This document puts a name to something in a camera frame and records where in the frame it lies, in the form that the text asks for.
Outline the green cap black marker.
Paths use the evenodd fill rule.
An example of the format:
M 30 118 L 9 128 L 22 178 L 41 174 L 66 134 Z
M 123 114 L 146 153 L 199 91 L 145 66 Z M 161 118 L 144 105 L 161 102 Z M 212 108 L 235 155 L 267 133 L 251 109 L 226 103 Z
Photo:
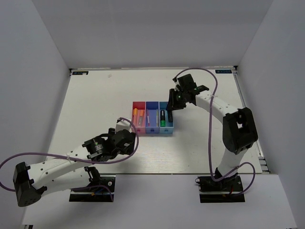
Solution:
M 165 118 L 165 111 L 160 110 L 160 127 L 166 126 L 166 118 Z

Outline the red thin pen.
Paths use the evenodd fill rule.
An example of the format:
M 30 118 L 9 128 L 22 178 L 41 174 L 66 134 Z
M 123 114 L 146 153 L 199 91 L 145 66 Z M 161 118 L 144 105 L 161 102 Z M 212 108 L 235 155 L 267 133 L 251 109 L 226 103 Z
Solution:
M 146 110 L 146 126 L 150 127 L 149 110 Z

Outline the purple cap black marker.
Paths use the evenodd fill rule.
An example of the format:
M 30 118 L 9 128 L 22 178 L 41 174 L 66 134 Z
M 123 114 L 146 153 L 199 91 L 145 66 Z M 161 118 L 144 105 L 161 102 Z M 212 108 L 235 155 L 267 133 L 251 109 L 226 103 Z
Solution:
M 172 123 L 173 122 L 173 114 L 172 111 L 168 110 L 167 111 L 167 115 L 168 115 L 168 122 Z

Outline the yellow thin pen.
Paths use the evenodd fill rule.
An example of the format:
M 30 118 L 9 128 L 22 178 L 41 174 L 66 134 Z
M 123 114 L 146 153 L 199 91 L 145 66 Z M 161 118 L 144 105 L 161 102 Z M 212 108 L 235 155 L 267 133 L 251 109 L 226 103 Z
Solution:
M 159 111 L 156 110 L 156 126 L 159 127 Z

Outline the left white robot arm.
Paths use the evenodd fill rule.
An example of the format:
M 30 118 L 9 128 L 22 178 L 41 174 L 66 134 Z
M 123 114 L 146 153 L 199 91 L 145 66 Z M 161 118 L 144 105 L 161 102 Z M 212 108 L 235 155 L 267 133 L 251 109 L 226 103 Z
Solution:
M 67 189 L 92 192 L 106 189 L 106 182 L 93 164 L 113 160 L 118 155 L 131 155 L 135 140 L 133 132 L 110 128 L 108 133 L 85 141 L 63 158 L 53 156 L 37 164 L 17 164 L 13 184 L 18 206 L 32 205 L 47 194 Z

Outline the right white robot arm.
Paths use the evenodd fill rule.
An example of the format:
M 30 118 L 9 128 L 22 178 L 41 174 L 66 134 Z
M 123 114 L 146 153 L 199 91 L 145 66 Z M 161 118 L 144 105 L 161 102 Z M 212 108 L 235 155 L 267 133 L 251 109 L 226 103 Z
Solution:
M 173 79 L 175 87 L 170 89 L 168 111 L 182 110 L 187 103 L 209 113 L 208 160 L 212 160 L 212 120 L 222 124 L 224 155 L 216 169 L 210 169 L 211 179 L 220 190 L 227 190 L 233 183 L 245 153 L 258 139 L 253 113 L 247 108 L 236 108 L 215 96 L 215 91 L 204 85 L 198 86 L 191 74 Z

